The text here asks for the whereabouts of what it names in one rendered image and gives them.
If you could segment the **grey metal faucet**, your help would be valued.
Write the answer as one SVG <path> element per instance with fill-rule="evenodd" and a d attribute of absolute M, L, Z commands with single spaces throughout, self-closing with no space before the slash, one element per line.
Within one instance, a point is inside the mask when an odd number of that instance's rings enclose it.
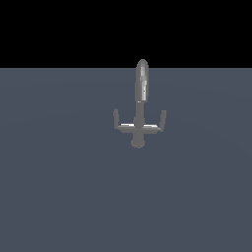
<path fill-rule="evenodd" d="M 149 97 L 149 65 L 145 59 L 141 59 L 136 67 L 136 83 L 135 83 L 135 103 L 136 115 L 132 123 L 119 123 L 118 109 L 113 111 L 114 128 L 122 133 L 131 133 L 133 139 L 131 146 L 140 149 L 145 145 L 144 137 L 149 134 L 162 132 L 165 126 L 166 111 L 160 114 L 160 123 L 147 124 L 144 117 L 144 107 Z"/>

